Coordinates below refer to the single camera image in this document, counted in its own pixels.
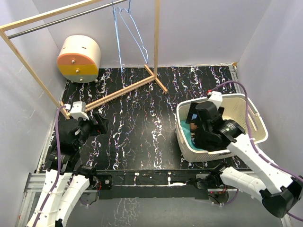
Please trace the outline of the teal t-shirt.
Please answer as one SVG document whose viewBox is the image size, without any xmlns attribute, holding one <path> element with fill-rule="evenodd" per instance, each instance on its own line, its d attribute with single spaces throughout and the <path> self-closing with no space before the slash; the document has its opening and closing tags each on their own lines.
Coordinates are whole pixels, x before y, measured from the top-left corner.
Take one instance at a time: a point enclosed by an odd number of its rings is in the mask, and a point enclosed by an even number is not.
<svg viewBox="0 0 303 227">
<path fill-rule="evenodd" d="M 200 148 L 196 148 L 194 142 L 191 139 L 191 131 L 190 131 L 190 124 L 187 124 L 185 120 L 180 121 L 180 125 L 182 127 L 183 133 L 185 135 L 186 141 L 188 142 L 189 146 L 193 149 L 193 150 L 197 150 L 197 151 L 203 151 L 203 149 Z"/>
</svg>

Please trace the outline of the black printed t-shirt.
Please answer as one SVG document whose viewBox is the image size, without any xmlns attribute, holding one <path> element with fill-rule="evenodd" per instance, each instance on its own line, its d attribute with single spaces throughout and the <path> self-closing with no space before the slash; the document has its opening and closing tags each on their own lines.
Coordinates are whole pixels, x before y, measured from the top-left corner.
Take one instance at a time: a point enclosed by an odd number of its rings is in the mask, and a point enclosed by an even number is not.
<svg viewBox="0 0 303 227">
<path fill-rule="evenodd" d="M 226 149 L 220 134 L 206 132 L 195 123 L 190 123 L 191 141 L 196 149 L 219 151 Z"/>
</svg>

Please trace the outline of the light blue wire hanger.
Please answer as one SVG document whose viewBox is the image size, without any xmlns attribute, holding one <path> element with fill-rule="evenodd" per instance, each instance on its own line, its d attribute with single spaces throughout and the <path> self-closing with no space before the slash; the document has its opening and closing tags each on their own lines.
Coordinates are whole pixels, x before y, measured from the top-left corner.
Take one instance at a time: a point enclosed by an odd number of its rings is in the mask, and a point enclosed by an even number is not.
<svg viewBox="0 0 303 227">
<path fill-rule="evenodd" d="M 127 7 L 117 7 L 117 12 L 121 18 L 123 24 L 125 25 L 127 31 L 130 33 L 130 36 L 134 40 L 136 46 L 138 47 L 145 64 L 149 63 L 149 53 L 147 48 L 144 45 L 142 36 L 140 34 L 139 28 L 136 24 L 135 19 L 132 16 L 132 1 L 127 0 Z"/>
<path fill-rule="evenodd" d="M 122 66 L 122 58 L 121 58 L 121 50 L 120 50 L 120 39 L 119 39 L 119 31 L 118 31 L 117 14 L 116 14 L 116 8 L 114 7 L 113 0 L 111 1 L 111 3 L 112 3 L 112 12 L 113 12 L 114 24 L 115 24 L 115 31 L 116 31 L 116 41 L 117 41 L 117 50 L 118 50 L 120 71 L 121 71 L 121 74 L 122 74 L 123 73 L 123 66 Z"/>
</svg>

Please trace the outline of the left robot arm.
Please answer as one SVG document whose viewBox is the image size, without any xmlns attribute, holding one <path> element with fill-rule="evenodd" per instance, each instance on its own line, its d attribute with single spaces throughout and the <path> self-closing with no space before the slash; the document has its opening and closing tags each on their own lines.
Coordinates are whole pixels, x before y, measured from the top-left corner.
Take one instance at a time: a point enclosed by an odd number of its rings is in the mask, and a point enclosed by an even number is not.
<svg viewBox="0 0 303 227">
<path fill-rule="evenodd" d="M 96 169 L 76 164 L 81 147 L 89 137 L 106 134 L 108 119 L 93 112 L 87 120 L 79 120 L 75 129 L 59 134 L 55 125 L 56 142 L 46 162 L 43 188 L 28 227 L 64 227 L 84 191 L 98 183 Z"/>
</svg>

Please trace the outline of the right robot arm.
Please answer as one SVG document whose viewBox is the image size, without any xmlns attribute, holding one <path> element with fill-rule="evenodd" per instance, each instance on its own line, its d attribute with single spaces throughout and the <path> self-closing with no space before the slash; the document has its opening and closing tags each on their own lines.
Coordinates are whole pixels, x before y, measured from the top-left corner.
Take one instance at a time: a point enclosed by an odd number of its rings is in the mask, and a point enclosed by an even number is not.
<svg viewBox="0 0 303 227">
<path fill-rule="evenodd" d="M 225 184 L 236 187 L 261 201 L 275 217 L 284 217 L 303 195 L 302 176 L 275 164 L 256 147 L 251 134 L 234 120 L 224 120 L 223 112 L 223 107 L 217 107 L 211 101 L 191 103 L 187 123 L 191 125 L 194 146 L 206 151 L 226 148 L 244 161 L 257 177 L 220 164 L 207 179 L 218 188 Z"/>
</svg>

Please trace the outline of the white laundry basket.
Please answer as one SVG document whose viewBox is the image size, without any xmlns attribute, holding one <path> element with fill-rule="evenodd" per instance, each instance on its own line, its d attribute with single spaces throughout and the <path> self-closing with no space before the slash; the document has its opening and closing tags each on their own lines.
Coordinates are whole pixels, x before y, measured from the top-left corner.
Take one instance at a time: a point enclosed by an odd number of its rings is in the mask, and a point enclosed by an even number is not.
<svg viewBox="0 0 303 227">
<path fill-rule="evenodd" d="M 223 125 L 213 129 L 204 129 L 204 131 L 220 134 L 226 147 L 242 133 L 251 132 L 255 144 L 260 144 L 267 140 L 268 131 L 264 121 L 249 98 L 246 98 L 244 94 L 238 93 L 222 94 L 222 97 L 221 107 L 224 108 L 222 115 Z M 180 121 L 186 121 L 191 102 L 202 103 L 205 101 L 208 101 L 208 97 L 183 101 L 177 106 L 176 135 L 182 156 L 188 162 L 213 161 L 233 156 L 233 153 L 227 148 L 219 151 L 193 150 L 186 141 Z"/>
</svg>

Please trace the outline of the round drawer cabinet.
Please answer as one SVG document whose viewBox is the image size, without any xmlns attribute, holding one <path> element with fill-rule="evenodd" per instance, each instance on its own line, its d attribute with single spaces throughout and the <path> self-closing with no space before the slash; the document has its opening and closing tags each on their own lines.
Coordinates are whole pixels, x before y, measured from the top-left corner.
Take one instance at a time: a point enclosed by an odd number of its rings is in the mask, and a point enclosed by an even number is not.
<svg viewBox="0 0 303 227">
<path fill-rule="evenodd" d="M 85 35 L 68 36 L 57 58 L 60 73 L 73 83 L 98 82 L 101 50 Z"/>
</svg>

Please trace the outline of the metal hanging rod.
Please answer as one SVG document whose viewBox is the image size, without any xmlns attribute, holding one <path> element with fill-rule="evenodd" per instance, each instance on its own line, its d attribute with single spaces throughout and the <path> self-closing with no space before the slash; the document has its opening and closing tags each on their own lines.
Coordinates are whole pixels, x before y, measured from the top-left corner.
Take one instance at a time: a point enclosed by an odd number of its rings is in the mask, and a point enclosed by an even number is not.
<svg viewBox="0 0 303 227">
<path fill-rule="evenodd" d="M 108 3 L 108 4 L 105 4 L 105 5 L 93 8 L 93 9 L 89 9 L 89 10 L 86 10 L 86 11 L 68 16 L 68 17 L 64 17 L 64 18 L 61 18 L 61 19 L 58 19 L 58 20 L 40 25 L 40 26 L 36 26 L 34 28 L 31 28 L 31 29 L 28 29 L 28 30 L 25 30 L 25 31 L 22 31 L 22 32 L 13 34 L 13 35 L 9 35 L 8 39 L 10 40 L 10 39 L 13 39 L 13 38 L 17 38 L 17 37 L 20 37 L 22 35 L 26 35 L 26 34 L 29 34 L 29 33 L 32 33 L 32 32 L 35 32 L 35 31 L 38 31 L 38 30 L 41 30 L 41 29 L 44 29 L 44 28 L 62 23 L 62 22 L 68 21 L 68 20 L 72 20 L 72 19 L 77 18 L 77 17 L 81 17 L 81 16 L 84 16 L 84 15 L 87 15 L 87 14 L 90 14 L 90 13 L 93 13 L 93 12 L 96 12 L 96 11 L 99 11 L 99 10 L 102 10 L 102 9 L 105 9 L 105 8 L 109 8 L 111 6 L 114 6 L 116 4 L 119 4 L 119 3 L 122 3 L 122 2 L 125 2 L 125 1 L 127 1 L 127 0 L 117 0 L 117 1 L 114 1 L 112 3 Z"/>
</svg>

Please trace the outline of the wooden clothes rack frame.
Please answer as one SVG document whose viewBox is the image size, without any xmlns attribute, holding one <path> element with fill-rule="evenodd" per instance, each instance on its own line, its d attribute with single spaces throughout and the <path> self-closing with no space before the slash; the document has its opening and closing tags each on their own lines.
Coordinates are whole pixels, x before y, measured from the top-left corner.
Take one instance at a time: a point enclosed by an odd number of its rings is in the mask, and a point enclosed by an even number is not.
<svg viewBox="0 0 303 227">
<path fill-rule="evenodd" d="M 18 51 L 16 46 L 12 43 L 11 39 L 20 37 L 25 34 L 29 34 L 31 32 L 46 28 L 48 26 L 52 26 L 55 24 L 62 23 L 64 21 L 70 20 L 72 18 L 80 17 L 82 15 L 89 14 L 91 12 L 104 9 L 107 7 L 112 7 L 114 14 L 114 22 L 117 26 L 117 16 L 121 15 L 123 10 L 119 7 L 116 7 L 116 4 L 119 4 L 120 1 L 114 1 L 109 4 L 87 10 L 78 14 L 74 14 L 69 17 L 65 17 L 63 19 L 59 19 L 47 24 L 43 24 L 41 26 L 37 26 L 32 29 L 28 29 L 23 32 L 19 32 L 14 35 L 6 35 L 6 31 L 19 28 L 25 25 L 32 24 L 34 22 L 38 22 L 44 20 L 46 18 L 50 18 L 53 16 L 57 16 L 75 9 L 79 9 L 91 4 L 94 4 L 93 0 L 83 0 L 77 3 L 70 4 L 68 6 L 64 6 L 61 8 L 57 8 L 54 10 L 50 10 L 45 13 L 41 13 L 32 17 L 28 17 L 19 21 L 15 21 L 9 24 L 2 25 L 0 27 L 0 36 L 4 40 L 4 42 L 8 45 L 8 47 L 13 51 L 13 53 L 17 56 L 17 58 L 22 62 L 23 66 L 28 70 L 28 72 L 32 75 L 32 77 L 38 82 L 40 87 L 47 93 L 52 102 L 60 109 L 62 114 L 66 119 L 74 118 L 79 119 L 82 118 L 84 120 L 88 119 L 87 112 L 93 110 L 109 101 L 112 101 L 122 95 L 125 95 L 128 92 L 131 92 L 141 86 L 144 86 L 150 82 L 155 81 L 158 86 L 162 89 L 164 93 L 167 93 L 167 88 L 161 83 L 158 78 L 158 51 L 159 51 L 159 29 L 160 29 L 160 1 L 155 1 L 155 16 L 154 16 L 154 57 L 153 57 L 153 69 L 151 70 L 148 65 L 144 65 L 144 68 L 149 73 L 147 78 L 144 78 L 136 83 L 133 83 L 125 88 L 122 88 L 110 95 L 106 95 L 103 98 L 100 98 L 96 101 L 93 101 L 89 104 L 73 104 L 73 105 L 64 105 L 63 102 L 57 102 L 45 84 L 41 81 L 41 79 L 34 72 L 32 67 L 27 63 L 25 58 Z M 97 82 L 98 79 L 98 71 L 100 67 L 101 61 L 101 50 L 96 41 L 92 38 L 85 35 L 71 35 L 67 37 L 63 43 L 60 54 L 57 58 L 57 65 L 59 71 L 71 82 L 75 83 L 87 83 L 87 82 Z"/>
</svg>

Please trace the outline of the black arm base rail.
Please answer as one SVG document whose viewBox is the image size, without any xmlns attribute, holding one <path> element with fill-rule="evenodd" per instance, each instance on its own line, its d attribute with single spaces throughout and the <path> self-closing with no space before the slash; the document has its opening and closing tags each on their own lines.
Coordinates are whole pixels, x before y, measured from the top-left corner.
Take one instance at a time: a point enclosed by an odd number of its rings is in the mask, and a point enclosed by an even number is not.
<svg viewBox="0 0 303 227">
<path fill-rule="evenodd" d="M 229 186 L 205 183 L 208 169 L 98 170 L 100 181 L 85 190 L 99 200 L 120 198 L 195 198 L 227 201 Z"/>
</svg>

